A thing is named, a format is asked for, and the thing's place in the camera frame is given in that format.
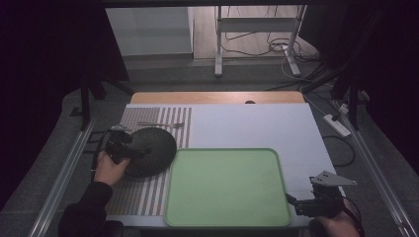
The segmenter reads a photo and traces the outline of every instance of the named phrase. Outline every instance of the power strip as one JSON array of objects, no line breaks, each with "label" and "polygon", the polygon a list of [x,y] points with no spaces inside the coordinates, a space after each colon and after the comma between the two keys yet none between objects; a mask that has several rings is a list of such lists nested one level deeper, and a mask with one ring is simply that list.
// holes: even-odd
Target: power strip
[{"label": "power strip", "polygon": [[342,137],[349,136],[351,132],[338,120],[332,120],[332,115],[327,115],[323,119],[329,123]]}]

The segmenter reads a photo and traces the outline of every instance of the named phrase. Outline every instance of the person's hand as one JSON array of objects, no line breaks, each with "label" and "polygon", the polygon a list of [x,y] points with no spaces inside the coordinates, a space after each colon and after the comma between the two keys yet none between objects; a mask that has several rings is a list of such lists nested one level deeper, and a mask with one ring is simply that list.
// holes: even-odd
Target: person's hand
[{"label": "person's hand", "polygon": [[123,161],[116,165],[111,157],[105,151],[101,151],[98,155],[98,166],[96,167],[95,182],[102,182],[109,186],[117,183],[123,176],[126,166],[130,159],[123,159]]},{"label": "person's hand", "polygon": [[[348,209],[349,205],[345,200],[345,205]],[[326,229],[327,234],[330,237],[359,237],[357,228],[355,227],[354,221],[345,212],[341,211],[333,218],[325,216],[316,216],[318,220]]]}]

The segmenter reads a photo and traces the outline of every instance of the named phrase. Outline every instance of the black sleeve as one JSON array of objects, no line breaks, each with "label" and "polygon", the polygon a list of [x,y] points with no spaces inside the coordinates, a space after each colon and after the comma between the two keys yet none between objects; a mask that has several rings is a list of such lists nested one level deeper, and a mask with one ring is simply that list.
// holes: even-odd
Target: black sleeve
[{"label": "black sleeve", "polygon": [[58,224],[58,236],[83,237],[97,233],[105,223],[105,206],[112,193],[112,188],[107,184],[91,183],[80,201],[64,210]]}]

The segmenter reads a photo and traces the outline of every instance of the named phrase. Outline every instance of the green tray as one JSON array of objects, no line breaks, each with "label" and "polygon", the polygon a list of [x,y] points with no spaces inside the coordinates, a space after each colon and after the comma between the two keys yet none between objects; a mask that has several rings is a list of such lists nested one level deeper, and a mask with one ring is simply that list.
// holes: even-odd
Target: green tray
[{"label": "green tray", "polygon": [[183,227],[286,226],[285,192],[272,149],[179,149],[164,218]]}]

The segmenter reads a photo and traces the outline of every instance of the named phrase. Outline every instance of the wooden edge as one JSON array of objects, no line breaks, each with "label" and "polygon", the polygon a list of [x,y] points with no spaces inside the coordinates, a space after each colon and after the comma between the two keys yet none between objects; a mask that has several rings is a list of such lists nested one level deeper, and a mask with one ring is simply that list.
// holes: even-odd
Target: wooden edge
[{"label": "wooden edge", "polygon": [[256,104],[305,103],[297,91],[267,92],[138,92],[131,104]]}]

